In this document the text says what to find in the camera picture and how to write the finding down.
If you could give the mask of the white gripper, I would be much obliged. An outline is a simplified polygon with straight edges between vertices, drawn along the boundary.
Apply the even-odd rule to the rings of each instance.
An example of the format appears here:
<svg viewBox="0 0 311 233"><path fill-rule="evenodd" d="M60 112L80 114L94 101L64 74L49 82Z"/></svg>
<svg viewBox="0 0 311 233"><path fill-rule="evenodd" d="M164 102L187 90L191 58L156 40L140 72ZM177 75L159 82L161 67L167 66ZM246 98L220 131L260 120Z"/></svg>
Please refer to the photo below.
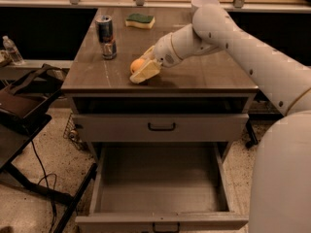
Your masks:
<svg viewBox="0 0 311 233"><path fill-rule="evenodd" d="M169 33L161 37L155 46L148 48L141 55L141 58L145 60L144 64L134 74L131 73L130 80L133 83L142 83L160 72L160 64L163 67L170 68L181 63L182 59L175 50L175 39L176 35Z"/></svg>

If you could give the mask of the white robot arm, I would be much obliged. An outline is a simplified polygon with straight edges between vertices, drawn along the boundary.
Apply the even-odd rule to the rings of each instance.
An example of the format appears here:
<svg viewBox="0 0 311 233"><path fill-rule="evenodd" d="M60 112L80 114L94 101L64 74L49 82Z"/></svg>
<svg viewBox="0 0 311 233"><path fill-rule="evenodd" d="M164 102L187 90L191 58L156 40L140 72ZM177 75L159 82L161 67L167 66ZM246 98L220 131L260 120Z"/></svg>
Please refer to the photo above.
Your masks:
<svg viewBox="0 0 311 233"><path fill-rule="evenodd" d="M311 69L239 28L216 0L193 0L191 24L160 38L131 65L133 83L217 49L241 66L283 117L255 160L249 233L311 233Z"/></svg>

